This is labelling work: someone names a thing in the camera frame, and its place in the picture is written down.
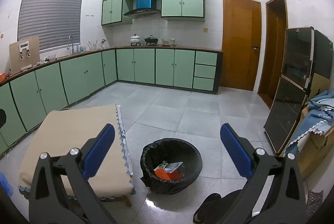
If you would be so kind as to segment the orange foam fruit net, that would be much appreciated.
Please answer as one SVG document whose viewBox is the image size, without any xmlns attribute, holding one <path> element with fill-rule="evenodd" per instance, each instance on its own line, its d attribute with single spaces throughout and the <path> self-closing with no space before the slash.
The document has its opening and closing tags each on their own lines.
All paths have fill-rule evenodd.
<svg viewBox="0 0 334 224">
<path fill-rule="evenodd" d="M 154 171 L 154 173 L 158 178 L 163 180 L 178 180 L 183 178 L 183 174 L 180 173 L 178 170 L 174 170 L 171 173 L 167 173 L 165 169 L 163 169 L 162 167 L 157 168 Z"/>
</svg>

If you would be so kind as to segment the black trash bin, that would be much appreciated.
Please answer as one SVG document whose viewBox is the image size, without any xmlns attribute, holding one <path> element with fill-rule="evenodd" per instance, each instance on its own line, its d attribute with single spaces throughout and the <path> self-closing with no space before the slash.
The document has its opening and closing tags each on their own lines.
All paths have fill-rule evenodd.
<svg viewBox="0 0 334 224">
<path fill-rule="evenodd" d="M 164 138 L 146 145 L 140 158 L 141 180 L 156 194 L 173 195 L 196 181 L 203 168 L 198 149 L 191 143 Z"/>
</svg>

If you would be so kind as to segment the green lower kitchen cabinets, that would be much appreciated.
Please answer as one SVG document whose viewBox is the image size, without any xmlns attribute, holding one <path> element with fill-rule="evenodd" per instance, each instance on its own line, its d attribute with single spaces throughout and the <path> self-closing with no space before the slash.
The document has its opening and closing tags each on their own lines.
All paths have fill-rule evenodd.
<svg viewBox="0 0 334 224">
<path fill-rule="evenodd" d="M 1 83 L 1 152 L 53 110 L 62 110 L 118 81 L 217 93 L 221 51 L 117 47 L 74 54 L 8 77 Z"/>
</svg>

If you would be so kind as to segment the black shoe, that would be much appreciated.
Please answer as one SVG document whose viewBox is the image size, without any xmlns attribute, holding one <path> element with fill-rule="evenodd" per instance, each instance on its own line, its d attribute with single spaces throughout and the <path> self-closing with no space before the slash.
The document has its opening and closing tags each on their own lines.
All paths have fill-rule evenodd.
<svg viewBox="0 0 334 224">
<path fill-rule="evenodd" d="M 201 206 L 195 211 L 193 215 L 193 223 L 198 224 L 198 223 L 204 223 L 201 217 L 205 215 L 205 212 L 207 209 L 212 206 L 216 201 L 221 199 L 221 195 L 218 193 L 213 193 L 210 194 L 205 198 Z"/>
</svg>

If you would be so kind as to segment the green flattened carton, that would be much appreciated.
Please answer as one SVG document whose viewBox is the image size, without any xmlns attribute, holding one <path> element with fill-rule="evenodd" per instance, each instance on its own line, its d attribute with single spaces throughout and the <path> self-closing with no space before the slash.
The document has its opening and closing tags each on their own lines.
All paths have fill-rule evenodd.
<svg viewBox="0 0 334 224">
<path fill-rule="evenodd" d="M 177 169 L 179 169 L 182 166 L 183 162 L 174 162 L 174 163 L 168 163 L 166 161 L 163 161 L 160 165 L 158 165 L 154 171 L 157 171 L 158 169 L 163 169 L 166 173 L 173 173 Z"/>
</svg>

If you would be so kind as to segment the cardboard boxes stack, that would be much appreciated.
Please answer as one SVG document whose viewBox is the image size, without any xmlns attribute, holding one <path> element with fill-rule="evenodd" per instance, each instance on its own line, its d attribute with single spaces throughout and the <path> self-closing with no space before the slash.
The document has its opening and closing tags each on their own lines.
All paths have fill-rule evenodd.
<svg viewBox="0 0 334 224">
<path fill-rule="evenodd" d="M 311 82 L 310 95 L 307 98 L 306 107 L 301 112 L 300 122 L 297 125 L 299 128 L 305 115 L 308 113 L 308 104 L 310 100 L 316 97 L 323 91 L 328 91 L 330 80 L 321 76 L 320 74 L 314 74 Z M 301 172 L 302 180 L 305 181 L 308 177 L 318 168 L 321 162 L 325 159 L 328 152 L 333 146 L 333 126 L 325 135 L 310 134 L 305 146 L 297 154 L 298 167 Z"/>
</svg>

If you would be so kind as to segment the blue cloth pile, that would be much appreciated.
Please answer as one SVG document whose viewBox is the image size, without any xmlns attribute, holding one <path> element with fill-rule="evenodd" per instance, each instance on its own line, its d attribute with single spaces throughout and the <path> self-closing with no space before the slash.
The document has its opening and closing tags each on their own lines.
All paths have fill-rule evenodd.
<svg viewBox="0 0 334 224">
<path fill-rule="evenodd" d="M 333 126 L 333 90 L 318 94 L 310 100 L 307 107 L 308 113 L 292 135 L 284 156 L 289 153 L 296 156 L 305 146 L 310 134 L 325 135 Z"/>
</svg>

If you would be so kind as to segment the blue plastic bag on floor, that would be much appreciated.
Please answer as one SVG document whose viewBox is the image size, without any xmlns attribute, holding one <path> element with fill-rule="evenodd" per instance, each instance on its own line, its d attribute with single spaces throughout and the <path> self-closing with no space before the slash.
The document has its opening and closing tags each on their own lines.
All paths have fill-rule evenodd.
<svg viewBox="0 0 334 224">
<path fill-rule="evenodd" d="M 9 184 L 3 173 L 0 173 L 0 183 L 6 194 L 11 197 L 13 195 L 13 187 Z"/>
</svg>

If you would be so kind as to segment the chrome sink faucet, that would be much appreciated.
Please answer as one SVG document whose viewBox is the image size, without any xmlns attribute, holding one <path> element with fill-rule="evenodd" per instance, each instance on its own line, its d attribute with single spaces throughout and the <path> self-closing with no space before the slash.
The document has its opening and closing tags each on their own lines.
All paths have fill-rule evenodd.
<svg viewBox="0 0 334 224">
<path fill-rule="evenodd" d="M 73 35 L 68 36 L 68 44 L 67 44 L 67 50 L 70 50 L 70 54 L 74 54 L 74 40 Z"/>
</svg>

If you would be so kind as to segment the black glass cabinet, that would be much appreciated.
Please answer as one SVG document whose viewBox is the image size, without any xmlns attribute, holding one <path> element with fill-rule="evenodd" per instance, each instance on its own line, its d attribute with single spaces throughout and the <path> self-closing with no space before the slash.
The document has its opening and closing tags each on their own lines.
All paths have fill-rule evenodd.
<svg viewBox="0 0 334 224">
<path fill-rule="evenodd" d="M 282 153 L 301 119 L 304 105 L 329 89 L 333 43 L 314 27 L 288 28 L 278 88 L 264 131 Z"/>
</svg>

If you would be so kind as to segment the orange plastic basket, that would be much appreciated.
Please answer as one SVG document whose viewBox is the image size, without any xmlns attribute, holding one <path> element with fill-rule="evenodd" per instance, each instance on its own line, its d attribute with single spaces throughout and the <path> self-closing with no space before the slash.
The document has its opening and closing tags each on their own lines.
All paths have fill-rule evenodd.
<svg viewBox="0 0 334 224">
<path fill-rule="evenodd" d="M 0 74 L 0 83 L 5 81 L 6 77 L 7 77 L 7 74 L 5 72 L 1 73 Z"/>
</svg>

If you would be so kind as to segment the brown cardboard box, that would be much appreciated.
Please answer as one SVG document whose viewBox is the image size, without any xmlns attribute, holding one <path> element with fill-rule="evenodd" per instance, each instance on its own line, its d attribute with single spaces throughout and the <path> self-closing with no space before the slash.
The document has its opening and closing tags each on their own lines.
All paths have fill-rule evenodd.
<svg viewBox="0 0 334 224">
<path fill-rule="evenodd" d="M 39 37 L 29 37 L 9 45 L 10 71 L 16 74 L 40 62 Z"/>
</svg>

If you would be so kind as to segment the white cooking pot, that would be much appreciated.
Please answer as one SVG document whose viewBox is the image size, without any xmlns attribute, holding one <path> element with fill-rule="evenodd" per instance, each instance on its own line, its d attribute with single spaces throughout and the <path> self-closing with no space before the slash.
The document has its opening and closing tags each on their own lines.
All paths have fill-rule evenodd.
<svg viewBox="0 0 334 224">
<path fill-rule="evenodd" d="M 131 46 L 141 46 L 140 36 L 134 34 L 130 37 L 130 45 Z"/>
</svg>

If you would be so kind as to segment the black wok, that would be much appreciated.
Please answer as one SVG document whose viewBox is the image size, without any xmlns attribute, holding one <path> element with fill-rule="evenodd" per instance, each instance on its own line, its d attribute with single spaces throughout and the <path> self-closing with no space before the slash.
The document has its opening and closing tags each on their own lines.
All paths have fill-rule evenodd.
<svg viewBox="0 0 334 224">
<path fill-rule="evenodd" d="M 144 39 L 146 46 L 156 46 L 158 43 L 158 38 L 150 35 Z"/>
</svg>

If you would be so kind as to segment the brown wooden door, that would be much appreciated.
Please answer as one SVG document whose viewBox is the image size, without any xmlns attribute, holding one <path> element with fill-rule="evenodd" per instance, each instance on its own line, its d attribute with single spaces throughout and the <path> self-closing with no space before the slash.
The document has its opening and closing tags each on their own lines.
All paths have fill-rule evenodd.
<svg viewBox="0 0 334 224">
<path fill-rule="evenodd" d="M 223 61 L 220 85 L 254 89 L 262 37 L 261 4 L 223 0 Z"/>
</svg>

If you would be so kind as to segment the range hood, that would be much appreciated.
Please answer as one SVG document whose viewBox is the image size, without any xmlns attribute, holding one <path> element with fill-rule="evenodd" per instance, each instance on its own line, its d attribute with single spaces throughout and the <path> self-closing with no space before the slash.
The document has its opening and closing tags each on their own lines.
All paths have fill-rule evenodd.
<svg viewBox="0 0 334 224">
<path fill-rule="evenodd" d="M 153 9 L 153 8 L 143 8 L 143 9 L 131 10 L 123 15 L 135 19 L 135 18 L 143 18 L 143 17 L 147 17 L 151 15 L 161 15 L 161 11 L 158 9 Z"/>
</svg>

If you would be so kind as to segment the grey window blind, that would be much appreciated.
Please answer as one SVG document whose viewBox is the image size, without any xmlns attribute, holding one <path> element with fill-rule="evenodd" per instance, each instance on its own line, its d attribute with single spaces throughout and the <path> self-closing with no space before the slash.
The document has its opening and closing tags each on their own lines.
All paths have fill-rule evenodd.
<svg viewBox="0 0 334 224">
<path fill-rule="evenodd" d="M 65 47 L 68 36 L 80 43 L 82 0 L 22 0 L 18 17 L 18 40 L 39 37 L 40 50 Z"/>
</svg>

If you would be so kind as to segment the blue box above hood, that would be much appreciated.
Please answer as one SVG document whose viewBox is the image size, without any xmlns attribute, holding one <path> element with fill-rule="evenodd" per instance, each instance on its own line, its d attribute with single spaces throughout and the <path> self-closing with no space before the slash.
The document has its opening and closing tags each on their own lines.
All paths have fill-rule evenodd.
<svg viewBox="0 0 334 224">
<path fill-rule="evenodd" d="M 136 0 L 136 6 L 137 9 L 143 9 L 143 8 L 157 8 L 157 0 Z"/>
</svg>

